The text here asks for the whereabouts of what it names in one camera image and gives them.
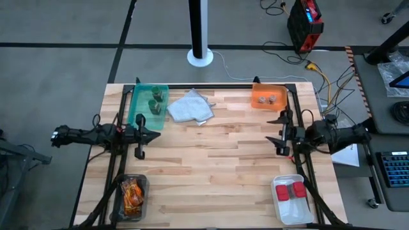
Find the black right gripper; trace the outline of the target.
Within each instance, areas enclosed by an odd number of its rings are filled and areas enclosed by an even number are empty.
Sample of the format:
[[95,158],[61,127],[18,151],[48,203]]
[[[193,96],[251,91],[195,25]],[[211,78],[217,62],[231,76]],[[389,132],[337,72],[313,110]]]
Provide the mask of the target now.
[[273,121],[267,121],[269,124],[281,124],[279,131],[280,138],[268,137],[270,142],[276,147],[276,153],[280,156],[289,156],[289,147],[287,142],[295,143],[296,150],[301,154],[307,154],[307,145],[305,143],[305,128],[293,124],[293,111],[286,109],[280,112],[280,116]]

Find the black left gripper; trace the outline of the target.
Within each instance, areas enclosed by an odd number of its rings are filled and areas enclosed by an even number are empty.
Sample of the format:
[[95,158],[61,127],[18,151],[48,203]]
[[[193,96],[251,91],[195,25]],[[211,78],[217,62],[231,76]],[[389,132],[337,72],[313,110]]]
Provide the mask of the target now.
[[161,133],[151,130],[145,130],[144,133],[146,118],[142,114],[135,115],[135,123],[137,124],[137,128],[132,125],[126,125],[126,143],[137,144],[137,147],[134,150],[134,156],[139,160],[144,160],[145,152],[143,151],[143,145],[149,144],[155,140],[156,137],[159,137]]

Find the green-lid spice jar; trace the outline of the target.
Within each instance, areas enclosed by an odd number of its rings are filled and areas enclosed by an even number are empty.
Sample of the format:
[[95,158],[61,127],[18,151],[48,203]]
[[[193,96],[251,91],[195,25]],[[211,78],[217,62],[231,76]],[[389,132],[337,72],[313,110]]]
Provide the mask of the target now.
[[152,87],[151,92],[157,102],[163,102],[163,92],[158,86]]
[[159,115],[160,114],[161,106],[155,99],[152,99],[152,100],[148,101],[148,107],[149,107],[152,114],[154,114],[154,115]]

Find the orange brown spice packet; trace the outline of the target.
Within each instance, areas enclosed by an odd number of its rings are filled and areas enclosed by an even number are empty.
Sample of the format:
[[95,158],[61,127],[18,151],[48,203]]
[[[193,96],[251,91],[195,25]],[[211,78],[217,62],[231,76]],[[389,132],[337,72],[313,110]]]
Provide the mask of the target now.
[[141,188],[134,178],[127,179],[121,183],[124,203],[126,206],[136,207],[142,205],[144,198]]
[[123,200],[125,215],[137,215],[141,212],[141,206],[144,202],[143,196],[126,191]]

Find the red block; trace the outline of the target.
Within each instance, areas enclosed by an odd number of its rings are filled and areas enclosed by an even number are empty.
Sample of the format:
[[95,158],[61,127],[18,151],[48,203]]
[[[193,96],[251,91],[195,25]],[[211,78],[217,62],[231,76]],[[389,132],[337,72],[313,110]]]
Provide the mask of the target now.
[[287,185],[277,185],[275,187],[275,192],[277,194],[278,201],[290,200],[289,188]]

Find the red-lid square spice jar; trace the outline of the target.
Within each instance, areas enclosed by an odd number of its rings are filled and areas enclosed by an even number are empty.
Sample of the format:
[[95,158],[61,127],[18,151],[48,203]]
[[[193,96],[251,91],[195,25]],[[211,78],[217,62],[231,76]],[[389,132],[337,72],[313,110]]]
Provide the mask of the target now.
[[287,188],[291,199],[307,197],[306,188],[301,181],[296,181],[288,185]]

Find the teal translucent plastic bin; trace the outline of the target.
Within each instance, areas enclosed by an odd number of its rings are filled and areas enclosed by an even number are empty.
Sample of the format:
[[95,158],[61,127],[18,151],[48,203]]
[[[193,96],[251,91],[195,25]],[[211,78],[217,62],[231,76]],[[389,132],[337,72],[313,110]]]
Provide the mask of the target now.
[[[154,115],[148,107],[148,101],[154,99],[151,89],[158,86],[163,92],[163,102],[160,114]],[[127,123],[137,128],[135,115],[142,114],[146,118],[145,127],[149,130],[162,130],[166,118],[167,105],[169,101],[169,87],[163,84],[136,84],[131,99],[130,109],[128,112]]]

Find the orange translucent plastic bin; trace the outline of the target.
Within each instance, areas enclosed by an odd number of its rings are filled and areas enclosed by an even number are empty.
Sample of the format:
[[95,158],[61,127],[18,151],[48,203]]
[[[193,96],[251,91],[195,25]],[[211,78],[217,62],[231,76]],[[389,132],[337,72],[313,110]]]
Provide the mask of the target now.
[[[274,104],[269,104],[268,98],[270,95],[275,95],[277,101]],[[264,96],[266,103],[259,103],[258,98]],[[252,85],[251,106],[255,109],[266,109],[271,111],[281,111],[287,106],[287,88],[285,86],[254,83]]]

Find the light grey folded cloth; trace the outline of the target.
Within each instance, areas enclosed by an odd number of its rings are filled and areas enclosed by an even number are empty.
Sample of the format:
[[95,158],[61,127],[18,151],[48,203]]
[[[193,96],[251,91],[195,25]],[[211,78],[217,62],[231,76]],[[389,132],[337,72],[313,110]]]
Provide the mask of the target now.
[[180,99],[167,106],[167,111],[175,123],[195,121],[199,126],[214,117],[212,106],[207,97],[192,88]]

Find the dark grey plastic bin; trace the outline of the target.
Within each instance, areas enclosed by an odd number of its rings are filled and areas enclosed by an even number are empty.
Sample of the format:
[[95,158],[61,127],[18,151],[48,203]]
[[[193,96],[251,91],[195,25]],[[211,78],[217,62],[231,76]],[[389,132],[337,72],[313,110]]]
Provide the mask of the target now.
[[[121,189],[121,183],[127,179],[134,178],[137,180],[138,186],[143,192],[144,202],[141,206],[141,212],[137,215],[125,215],[124,212],[124,200],[123,200],[123,191]],[[110,219],[114,219],[116,222],[139,222],[146,216],[146,210],[148,205],[148,192],[149,192],[150,183],[145,175],[142,174],[124,174],[120,177],[118,182],[117,191],[118,195],[114,199],[114,208],[112,210]]]

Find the white plastic bin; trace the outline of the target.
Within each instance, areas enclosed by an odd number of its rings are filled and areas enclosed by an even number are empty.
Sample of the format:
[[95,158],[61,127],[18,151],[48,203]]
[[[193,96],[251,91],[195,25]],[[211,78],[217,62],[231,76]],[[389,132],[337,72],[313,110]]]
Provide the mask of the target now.
[[290,185],[296,181],[304,183],[304,178],[299,174],[289,174],[276,176],[271,182],[272,197],[275,206],[277,218],[287,226],[310,224],[314,221],[314,215],[311,213],[307,197],[294,198],[288,201],[278,201],[275,187],[277,185]]

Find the backlit black keyboard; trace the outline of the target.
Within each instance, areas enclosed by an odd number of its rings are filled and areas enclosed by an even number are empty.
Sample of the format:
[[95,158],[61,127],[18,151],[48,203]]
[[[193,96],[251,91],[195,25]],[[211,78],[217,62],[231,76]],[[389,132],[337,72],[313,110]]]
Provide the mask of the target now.
[[376,157],[389,188],[409,187],[409,152],[384,151]]

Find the black diagonal beam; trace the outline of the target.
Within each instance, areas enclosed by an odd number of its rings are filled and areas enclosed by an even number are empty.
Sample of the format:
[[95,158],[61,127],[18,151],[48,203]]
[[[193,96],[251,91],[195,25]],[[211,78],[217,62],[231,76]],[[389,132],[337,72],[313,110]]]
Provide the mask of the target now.
[[387,38],[381,45],[375,47],[365,60],[370,65],[377,65],[386,60],[387,53],[409,36],[409,21],[402,25],[393,35]]

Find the chair leg with caster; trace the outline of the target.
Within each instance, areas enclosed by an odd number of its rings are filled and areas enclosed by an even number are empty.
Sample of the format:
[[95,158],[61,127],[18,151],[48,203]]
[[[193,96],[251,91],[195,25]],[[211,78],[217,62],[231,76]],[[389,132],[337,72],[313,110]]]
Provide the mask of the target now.
[[401,11],[409,8],[409,0],[402,0],[391,12],[385,13],[381,18],[382,24],[390,23]]

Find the black metal table frame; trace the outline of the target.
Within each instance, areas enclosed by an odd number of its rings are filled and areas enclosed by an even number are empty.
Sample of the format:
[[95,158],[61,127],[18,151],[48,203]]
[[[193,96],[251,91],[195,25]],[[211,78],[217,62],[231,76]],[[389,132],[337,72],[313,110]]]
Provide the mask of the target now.
[[71,223],[83,222],[118,171],[143,174],[150,187],[146,216],[120,222],[120,229],[278,228],[271,181],[294,174],[295,165],[275,153],[278,114],[251,107],[251,85],[195,84],[214,104],[214,117],[202,126],[166,118],[159,138],[144,147],[146,158],[111,157],[90,151],[79,201]]

